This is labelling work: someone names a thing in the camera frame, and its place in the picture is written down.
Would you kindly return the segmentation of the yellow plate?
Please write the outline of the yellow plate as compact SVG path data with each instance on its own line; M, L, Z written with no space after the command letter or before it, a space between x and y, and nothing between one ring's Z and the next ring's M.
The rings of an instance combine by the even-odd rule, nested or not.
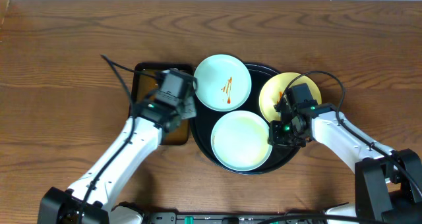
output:
M262 87L259 95L260 112L267 122L279 121L281 115L274 109L274 106L281 100L286 86L297 76L296 72L284 72L273 76ZM307 76L302 76L293 83L293 86L306 83L311 94L318 104L322 103L322 96L318 86Z

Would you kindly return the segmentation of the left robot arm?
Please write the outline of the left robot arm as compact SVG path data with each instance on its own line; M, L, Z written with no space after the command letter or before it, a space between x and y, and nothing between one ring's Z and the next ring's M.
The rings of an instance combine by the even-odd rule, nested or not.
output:
M140 211L116 206L116 199L164 137L195 115L192 96L158 92L154 99L134 104L120 135L101 158L65 191L47 191L38 223L142 223Z

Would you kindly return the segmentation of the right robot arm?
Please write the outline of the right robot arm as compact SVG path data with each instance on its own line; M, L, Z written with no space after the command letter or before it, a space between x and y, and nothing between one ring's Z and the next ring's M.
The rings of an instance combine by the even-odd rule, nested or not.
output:
M355 202L308 219L327 223L420 223L421 159L397 151L351 124L332 104L280 101L280 121L270 123L273 146L303 147L314 140L332 150L355 175Z

